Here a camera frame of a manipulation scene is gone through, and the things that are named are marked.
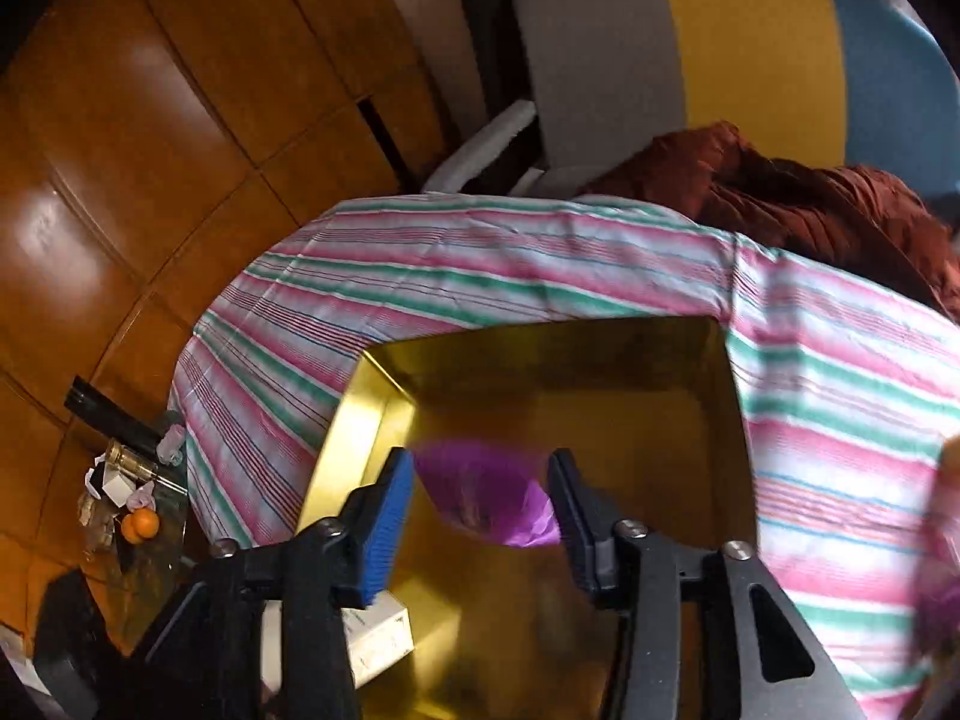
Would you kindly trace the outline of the purple snack packet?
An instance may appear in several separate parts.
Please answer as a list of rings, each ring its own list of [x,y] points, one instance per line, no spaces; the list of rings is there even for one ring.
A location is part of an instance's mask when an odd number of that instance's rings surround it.
[[[438,514],[487,543],[530,550],[560,543],[539,466],[519,450],[481,440],[438,440],[412,450]]]

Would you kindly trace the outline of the white medicine box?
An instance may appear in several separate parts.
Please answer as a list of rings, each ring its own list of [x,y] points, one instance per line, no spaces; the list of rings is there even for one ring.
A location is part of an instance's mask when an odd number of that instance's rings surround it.
[[[381,592],[364,610],[343,610],[348,660],[357,688],[392,668],[415,649],[409,610],[392,593]],[[263,699],[281,688],[281,601],[265,603],[260,629]]]

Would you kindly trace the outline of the gold rectangular box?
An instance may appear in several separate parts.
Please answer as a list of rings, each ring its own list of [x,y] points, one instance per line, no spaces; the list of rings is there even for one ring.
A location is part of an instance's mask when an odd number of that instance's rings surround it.
[[[389,589],[413,650],[359,693],[374,718],[592,718],[617,618],[590,600],[613,530],[717,550],[757,536],[726,330],[568,320],[375,344],[327,429],[301,522],[391,450],[416,460]]]

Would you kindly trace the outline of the orange tangerine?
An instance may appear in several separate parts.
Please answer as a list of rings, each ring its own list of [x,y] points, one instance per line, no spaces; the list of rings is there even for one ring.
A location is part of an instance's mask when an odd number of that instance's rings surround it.
[[[143,507],[127,512],[121,520],[121,535],[128,544],[142,544],[160,533],[161,520],[155,511]]]

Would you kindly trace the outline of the glass side table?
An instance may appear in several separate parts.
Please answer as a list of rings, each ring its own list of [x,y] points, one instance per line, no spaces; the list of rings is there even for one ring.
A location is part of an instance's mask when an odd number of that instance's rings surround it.
[[[180,460],[164,465],[110,439],[86,468],[78,502],[85,561],[103,573],[94,598],[107,632],[126,652],[178,585],[187,514]]]

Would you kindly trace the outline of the striped pink green bedsheet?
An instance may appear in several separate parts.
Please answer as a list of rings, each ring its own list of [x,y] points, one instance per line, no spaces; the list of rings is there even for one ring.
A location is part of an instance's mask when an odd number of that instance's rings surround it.
[[[252,260],[195,323],[172,405],[208,538],[288,538],[359,353],[578,317],[726,328],[760,553],[867,717],[900,715],[919,528],[958,433],[958,330],[866,278],[651,203],[348,200]]]

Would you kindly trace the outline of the rust brown quilted jacket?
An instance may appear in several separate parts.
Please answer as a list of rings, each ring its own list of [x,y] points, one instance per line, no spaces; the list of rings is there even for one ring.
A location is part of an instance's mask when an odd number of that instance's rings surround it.
[[[950,229],[907,184],[875,167],[771,160],[719,121],[654,138],[579,192],[665,206],[958,317]]]

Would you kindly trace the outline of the grey yellow blue chair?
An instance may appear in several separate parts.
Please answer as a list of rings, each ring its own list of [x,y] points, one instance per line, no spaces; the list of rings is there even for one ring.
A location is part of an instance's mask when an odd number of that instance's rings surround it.
[[[567,197],[664,133],[958,192],[958,83],[884,0],[460,0],[490,118],[433,192]]]

